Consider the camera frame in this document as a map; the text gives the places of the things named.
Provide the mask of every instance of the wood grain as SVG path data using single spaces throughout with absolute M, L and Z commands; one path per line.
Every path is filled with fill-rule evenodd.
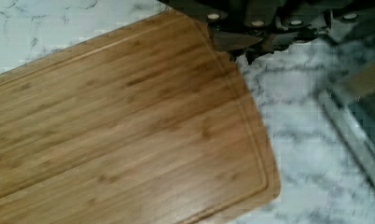
M 172 10 L 0 75 L 0 223 L 224 223 L 279 190 L 238 69 Z

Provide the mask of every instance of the wooden cutting board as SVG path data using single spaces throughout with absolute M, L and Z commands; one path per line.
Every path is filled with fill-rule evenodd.
M 175 11 L 0 75 L 0 223 L 224 223 L 279 190 L 236 65 Z

